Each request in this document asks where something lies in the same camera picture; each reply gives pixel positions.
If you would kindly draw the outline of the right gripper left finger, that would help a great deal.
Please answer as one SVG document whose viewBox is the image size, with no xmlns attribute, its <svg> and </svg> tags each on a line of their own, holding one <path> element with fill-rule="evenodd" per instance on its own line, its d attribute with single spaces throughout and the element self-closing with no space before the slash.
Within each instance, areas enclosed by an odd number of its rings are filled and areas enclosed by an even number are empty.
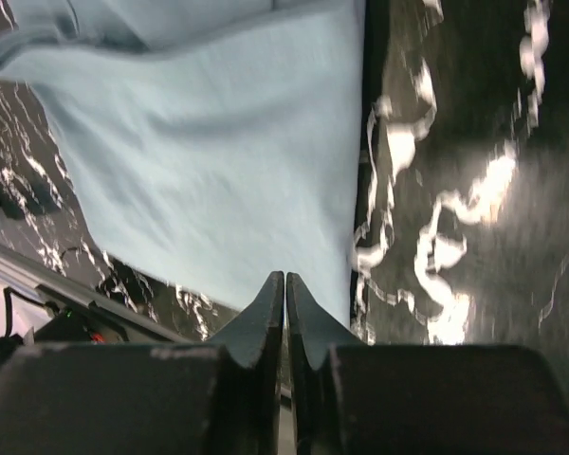
<svg viewBox="0 0 569 455">
<path fill-rule="evenodd" d="M 274 454 L 285 277 L 199 343 L 34 342 L 0 366 L 0 454 Z"/>
</svg>

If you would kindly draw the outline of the grey-blue t shirt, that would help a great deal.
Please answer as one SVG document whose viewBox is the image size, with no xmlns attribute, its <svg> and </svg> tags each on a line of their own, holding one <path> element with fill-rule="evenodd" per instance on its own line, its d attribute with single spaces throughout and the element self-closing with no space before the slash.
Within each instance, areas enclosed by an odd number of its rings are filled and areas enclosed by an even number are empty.
<svg viewBox="0 0 569 455">
<path fill-rule="evenodd" d="M 97 246 L 243 309 L 273 271 L 350 322 L 360 1 L 14 1 L 23 82 Z"/>
</svg>

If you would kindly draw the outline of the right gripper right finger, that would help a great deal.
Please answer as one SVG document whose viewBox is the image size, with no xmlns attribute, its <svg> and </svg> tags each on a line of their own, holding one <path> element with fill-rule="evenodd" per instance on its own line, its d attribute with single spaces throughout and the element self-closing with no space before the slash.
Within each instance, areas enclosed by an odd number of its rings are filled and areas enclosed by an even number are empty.
<svg viewBox="0 0 569 455">
<path fill-rule="evenodd" d="M 569 454 L 569 405 L 538 353 L 370 346 L 286 277 L 301 454 Z"/>
</svg>

